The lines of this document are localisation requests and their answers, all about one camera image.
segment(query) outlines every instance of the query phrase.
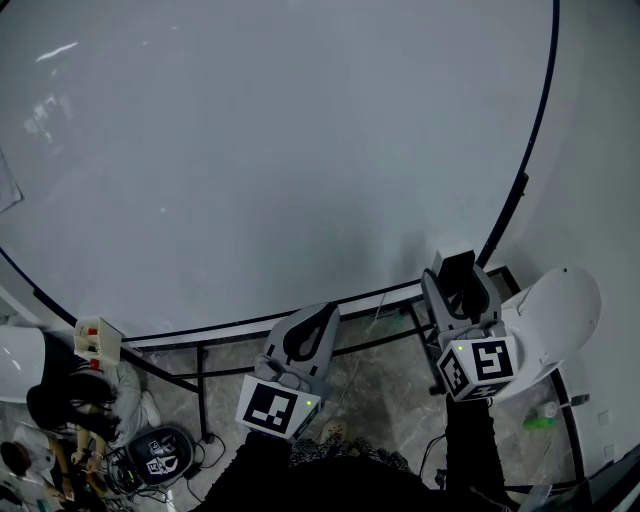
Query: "black sleeve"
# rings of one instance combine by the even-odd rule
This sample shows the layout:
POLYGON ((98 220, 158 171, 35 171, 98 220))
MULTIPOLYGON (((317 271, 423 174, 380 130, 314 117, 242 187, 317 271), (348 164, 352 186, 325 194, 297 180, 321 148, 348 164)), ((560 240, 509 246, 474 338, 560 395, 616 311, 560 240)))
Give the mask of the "black sleeve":
POLYGON ((454 402, 447 395, 447 491, 470 488, 513 506, 504 490, 493 418, 486 400, 454 402))
POLYGON ((269 495, 289 467, 291 445, 283 439, 250 432, 236 457, 192 512, 210 512, 221 503, 242 502, 242 496, 269 495))

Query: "black and white marker cube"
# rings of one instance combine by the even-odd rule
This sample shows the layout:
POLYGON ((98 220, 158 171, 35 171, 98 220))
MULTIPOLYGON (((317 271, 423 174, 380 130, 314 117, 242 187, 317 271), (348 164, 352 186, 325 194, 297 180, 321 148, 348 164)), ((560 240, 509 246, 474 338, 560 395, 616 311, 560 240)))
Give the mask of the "black and white marker cube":
POLYGON ((493 398, 516 378, 515 339, 453 340, 438 361, 438 368, 456 402, 493 398))
POLYGON ((319 396, 245 376, 236 421, 283 439, 296 439, 318 413, 319 396))

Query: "small white box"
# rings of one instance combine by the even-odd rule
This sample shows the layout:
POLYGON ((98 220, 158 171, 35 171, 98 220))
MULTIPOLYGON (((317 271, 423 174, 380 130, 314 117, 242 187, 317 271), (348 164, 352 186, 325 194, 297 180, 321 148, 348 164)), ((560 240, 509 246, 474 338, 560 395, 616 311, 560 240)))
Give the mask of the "small white box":
POLYGON ((438 360, 449 393, 456 402, 493 398, 518 373, 513 336, 453 340, 438 360))
POLYGON ((82 318, 73 334, 74 354, 87 361, 95 359, 117 366, 120 363, 122 334, 102 318, 82 318))

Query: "marble floor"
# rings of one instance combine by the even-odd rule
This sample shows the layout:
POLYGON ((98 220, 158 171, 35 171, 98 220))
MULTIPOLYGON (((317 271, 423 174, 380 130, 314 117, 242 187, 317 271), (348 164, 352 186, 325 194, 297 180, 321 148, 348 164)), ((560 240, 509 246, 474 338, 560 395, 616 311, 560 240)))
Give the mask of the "marble floor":
MULTIPOLYGON (((415 306, 426 322, 424 304, 420 302, 415 306)), ((341 323, 336 348, 364 342, 371 322, 372 317, 365 317, 341 323)), ((412 328, 409 315, 391 312, 381 315, 369 336, 376 339, 412 328)), ((210 347, 206 369, 251 366, 263 343, 264 340, 253 340, 210 347)), ((195 349, 151 352, 144 357, 172 373, 196 370, 195 349)), ((198 440, 197 396, 152 375, 141 374, 141 378, 143 386, 156 397, 165 423, 180 425, 198 440)), ((229 464, 247 434, 248 430, 234 420, 242 380, 242 375, 206 380, 208 425, 222 438, 226 452, 213 468, 202 471, 190 482, 191 490, 200 498, 229 464)), ((428 389, 435 382, 416 336, 334 358, 328 382, 326 406, 313 420, 306 436, 314 438, 331 416, 343 418, 349 424, 350 437, 364 436, 374 446, 397 450, 414 472, 420 470, 428 442, 444 432, 446 416, 444 397, 429 395, 428 389)), ((546 379, 516 397, 496 402, 491 408, 507 484, 554 483, 574 478, 572 453, 560 415, 552 428, 524 430, 522 427, 532 408, 550 400, 556 400, 556 396, 550 379, 546 379)), ((3 439, 10 437, 17 422, 28 420, 24 406, 0 404, 3 439)), ((430 487, 436 487, 436 470, 446 467, 446 449, 446 439, 443 439, 427 461, 424 481, 430 487)), ((222 445, 216 440, 213 445, 205 445, 205 451, 206 463, 210 464, 222 453, 222 445)), ((202 457, 201 450, 197 456, 198 460, 202 457)), ((24 487, 32 484, 21 485, 25 496, 31 496, 33 489, 24 487)), ((186 512, 197 505, 184 479, 170 488, 177 511, 186 512)), ((164 505, 142 497, 136 497, 134 503, 140 511, 165 509, 164 505)))

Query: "gray floor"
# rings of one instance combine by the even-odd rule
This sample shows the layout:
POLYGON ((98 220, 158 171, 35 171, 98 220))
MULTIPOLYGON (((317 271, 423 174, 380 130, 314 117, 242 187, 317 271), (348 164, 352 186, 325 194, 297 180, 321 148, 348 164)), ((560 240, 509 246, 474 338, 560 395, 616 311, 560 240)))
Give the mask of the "gray floor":
MULTIPOLYGON (((425 319, 422 303, 416 304, 419 315, 425 319)), ((371 317, 343 322, 337 347, 365 341, 364 332, 371 317)), ((370 339, 413 328, 408 315, 394 313, 380 318, 370 339)), ((264 340, 255 340, 208 349, 207 369, 250 366, 264 340)), ((172 373, 196 370, 195 350, 172 350, 147 353, 145 357, 172 373)), ((156 397, 166 423, 185 428, 195 440, 200 437, 197 397, 153 376, 142 376, 147 388, 156 397)), ((190 486, 196 495, 204 497, 209 486, 220 475, 242 444, 247 430, 235 423, 235 409, 243 376, 208 379, 208 423, 210 429, 225 442, 227 451, 216 466, 203 471, 190 486)), ((428 389, 434 384, 424 352, 417 337, 410 337, 362 352, 337 357, 333 360, 328 381, 330 393, 325 409, 313 420, 307 436, 315 437, 327 419, 335 415, 349 423, 350 437, 367 437, 374 446, 397 450, 409 461, 416 473, 427 443, 444 432, 446 424, 444 397, 432 397, 428 389), (336 409, 343 392, 344 399, 336 409)), ((531 409, 556 396, 549 379, 526 392, 496 402, 491 408, 495 418, 496 442, 507 484, 553 483, 574 478, 573 459, 566 428, 559 415, 552 428, 527 431, 522 423, 531 409)), ((28 421, 24 406, 0 405, 0 425, 3 438, 8 438, 16 422, 28 421)), ((446 439, 438 443, 425 467, 425 483, 435 487, 434 476, 438 468, 446 467, 446 439)), ((222 449, 218 441, 206 446, 206 462, 211 463, 222 449)), ((30 484, 22 484, 25 495, 33 495, 30 484)), ((171 486, 174 503, 179 512, 186 512, 197 502, 180 479, 171 486)), ((139 510, 164 510, 154 501, 136 498, 139 510)))

